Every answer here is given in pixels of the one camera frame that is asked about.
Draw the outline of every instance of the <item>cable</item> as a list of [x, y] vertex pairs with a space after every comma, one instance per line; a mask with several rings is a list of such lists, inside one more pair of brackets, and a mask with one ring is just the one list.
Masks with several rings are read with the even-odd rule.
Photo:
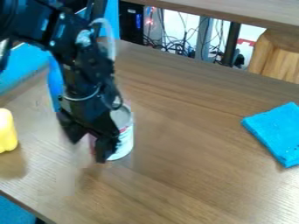
[[108, 57], [115, 61], [116, 57], [116, 46], [115, 46], [115, 35], [113, 33], [112, 27], [110, 23], [103, 17], [96, 18], [93, 22], [91, 22], [90, 26], [94, 24], [104, 24], [107, 36], [108, 36]]
[[223, 20], [221, 20], [222, 22], [221, 22], [220, 34], [219, 34], [219, 30], [218, 30], [218, 21], [219, 20], [217, 20], [217, 24], [216, 24], [216, 32], [219, 35], [219, 44], [218, 44], [218, 47], [217, 47], [218, 49], [217, 49], [216, 56], [215, 56], [215, 59], [214, 59], [213, 63], [216, 63], [216, 61], [217, 61], [217, 56], [219, 54], [220, 47], [221, 47], [221, 41], [222, 41], [222, 38], [223, 38]]
[[208, 17], [206, 17], [205, 19], [203, 19], [203, 21], [200, 22], [200, 24], [198, 25], [198, 27], [197, 27], [196, 29], [191, 28], [191, 29], [188, 30], [188, 33], [189, 33], [190, 31], [192, 31], [192, 30], [194, 30], [194, 32], [193, 32], [193, 34], [192, 34], [187, 40], [191, 39], [191, 38], [194, 36], [194, 34], [195, 34], [196, 32], [198, 32], [200, 26], [206, 21], [206, 19], [208, 19]]
[[183, 23], [183, 26], [184, 26], [184, 31], [186, 31], [187, 26], [186, 26], [186, 23], [184, 22], [184, 19], [183, 19], [183, 17], [182, 17], [182, 14], [181, 14], [179, 11], [178, 11], [177, 13], [178, 13], [178, 15], [181, 17], [181, 20], [182, 20], [182, 23]]
[[87, 96], [87, 97], [83, 97], [83, 98], [72, 98], [72, 97], [69, 97], [67, 95], [63, 95], [63, 98], [65, 98], [66, 100], [70, 101], [70, 102], [83, 102], [83, 101], [86, 101], [86, 100], [89, 100], [91, 98], [93, 98], [94, 96], [96, 96], [98, 93], [100, 92], [100, 88], [97, 87], [94, 91], [93, 94]]

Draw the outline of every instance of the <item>wood grain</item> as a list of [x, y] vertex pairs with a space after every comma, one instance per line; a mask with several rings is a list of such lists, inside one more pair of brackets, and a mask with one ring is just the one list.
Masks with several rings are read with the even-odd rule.
[[299, 34], [296, 0], [123, 0]]
[[248, 71], [299, 84], [299, 48], [295, 35], [266, 30], [254, 46]]
[[20, 145], [0, 155], [0, 191], [56, 223], [298, 223], [299, 170], [240, 125], [299, 89], [121, 42], [117, 80], [136, 118], [132, 153], [94, 165], [64, 138], [35, 77], [0, 99]]

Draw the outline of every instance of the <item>robotic arm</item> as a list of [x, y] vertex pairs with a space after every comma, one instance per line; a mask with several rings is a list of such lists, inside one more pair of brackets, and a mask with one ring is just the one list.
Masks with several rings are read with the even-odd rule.
[[57, 114], [61, 127], [74, 144], [86, 133], [95, 136], [96, 161], [102, 163], [119, 141], [110, 111], [122, 105], [122, 97], [114, 83], [114, 55], [99, 47], [97, 33], [87, 19], [46, 0], [0, 0], [0, 69], [13, 41], [50, 51], [63, 73]]

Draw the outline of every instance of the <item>white can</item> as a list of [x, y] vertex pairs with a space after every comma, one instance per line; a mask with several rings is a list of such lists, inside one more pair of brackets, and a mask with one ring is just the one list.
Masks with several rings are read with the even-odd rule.
[[[111, 155], [107, 161], [113, 161], [127, 156], [134, 147], [134, 119], [130, 107], [123, 104], [119, 109], [112, 110], [110, 116], [120, 131], [120, 135], [119, 143], [116, 145], [116, 152]], [[90, 135], [89, 140], [93, 148], [95, 138]]]

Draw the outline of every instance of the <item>yellow sponge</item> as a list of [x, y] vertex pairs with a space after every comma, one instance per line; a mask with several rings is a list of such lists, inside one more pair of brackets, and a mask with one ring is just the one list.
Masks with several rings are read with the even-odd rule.
[[0, 108], [0, 153], [17, 148], [17, 132], [11, 112]]

